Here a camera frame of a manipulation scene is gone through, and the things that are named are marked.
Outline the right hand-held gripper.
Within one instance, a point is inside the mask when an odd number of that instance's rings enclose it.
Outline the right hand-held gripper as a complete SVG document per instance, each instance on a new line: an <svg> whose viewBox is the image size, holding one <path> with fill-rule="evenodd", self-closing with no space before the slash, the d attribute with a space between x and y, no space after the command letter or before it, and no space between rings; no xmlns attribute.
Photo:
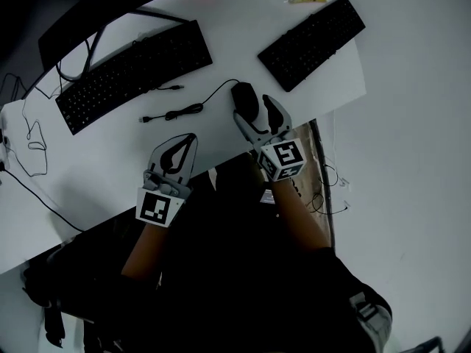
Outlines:
<svg viewBox="0 0 471 353"><path fill-rule="evenodd" d="M301 140L292 128L291 116L285 108L269 95L262 95L268 115L269 130L259 130L247 122L236 110L233 119L242 135L258 154L258 164L268 180L278 182L298 175L307 163ZM271 133L282 133L272 138Z"/></svg>

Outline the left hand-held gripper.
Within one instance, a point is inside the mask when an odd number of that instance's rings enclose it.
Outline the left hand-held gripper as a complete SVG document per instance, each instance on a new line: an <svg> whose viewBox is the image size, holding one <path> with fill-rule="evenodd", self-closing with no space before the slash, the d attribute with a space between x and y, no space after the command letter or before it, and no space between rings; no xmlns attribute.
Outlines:
<svg viewBox="0 0 471 353"><path fill-rule="evenodd" d="M194 167L198 139L183 134L154 149L138 189L135 217L148 224L169 228L192 193L187 186Z"/></svg>

